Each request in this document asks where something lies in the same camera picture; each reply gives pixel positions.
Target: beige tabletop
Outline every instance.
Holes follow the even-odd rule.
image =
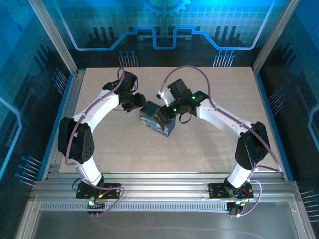
[[[156,98],[165,76],[174,68],[127,68],[139,78],[138,92],[158,105]],[[274,137],[250,67],[202,67],[211,83],[212,98],[234,115],[252,123],[265,124],[269,142],[279,157]],[[102,87],[116,80],[117,68],[87,68],[75,114],[85,109]],[[207,93],[203,76],[194,69],[183,68],[168,83],[183,79],[193,91]],[[139,110],[131,113],[111,111],[93,133],[93,158],[103,172],[230,172],[236,161],[236,143],[210,123],[193,117],[187,124],[176,120],[169,137],[165,137],[140,121]],[[268,154],[263,165],[276,167]],[[60,172],[75,172],[62,161]]]

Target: blue wall panel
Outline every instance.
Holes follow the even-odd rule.
[[[0,237],[14,238],[69,72],[26,0],[0,0],[0,43]]]
[[[295,13],[260,71],[269,103],[273,106],[273,115],[292,175],[297,180],[301,192],[315,189],[317,193],[319,191],[318,28],[319,2],[300,0]],[[316,211],[318,208],[314,205],[313,210]],[[318,235],[318,224],[313,225]]]
[[[76,64],[85,68],[137,66],[131,51],[143,67],[251,66],[286,1],[44,3]],[[123,60],[120,51],[130,54]]]

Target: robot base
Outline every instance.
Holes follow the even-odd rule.
[[[114,187],[120,187],[121,184],[119,183],[105,183],[104,187],[106,188],[114,188]],[[98,197],[99,193],[97,190],[90,185],[84,183],[81,181],[79,183],[77,191],[76,191],[76,198],[77,199],[90,199],[91,197]],[[105,195],[103,195],[100,199],[118,199],[120,196],[120,190],[109,190]]]
[[[221,199],[225,201],[244,201],[254,198],[253,190],[250,183],[245,183],[232,196],[224,187],[223,183],[209,183],[207,186],[210,199]]]

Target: small box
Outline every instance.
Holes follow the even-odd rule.
[[[158,118],[156,117],[156,110],[159,108],[159,105],[148,101],[148,104],[140,109],[141,122],[142,124],[145,124],[146,126],[168,137],[175,127],[176,120],[172,119],[165,122],[163,131],[161,125],[159,124]]]

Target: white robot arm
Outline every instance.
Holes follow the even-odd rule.
[[[119,81],[107,83],[94,102],[86,109],[71,119],[63,118],[60,121],[58,150],[66,156],[67,148],[70,146],[69,159],[78,169],[84,182],[94,186],[103,186],[103,175],[97,169],[92,156],[94,152],[92,133],[99,122],[119,104],[122,104],[123,109],[127,112],[146,105],[145,97],[135,93],[136,85],[138,86],[138,78],[130,72],[125,72],[122,83]],[[77,128],[70,142],[75,127]]]
[[[159,122],[173,119],[178,114],[190,113],[210,122],[237,143],[236,165],[224,181],[225,189],[233,196],[245,184],[255,166],[268,153],[262,143],[243,125],[248,125],[269,146],[265,126],[260,122],[252,124],[240,119],[212,101],[213,106],[207,94],[201,91],[193,94],[181,79],[158,91],[157,97],[165,102],[165,106],[157,111]]]

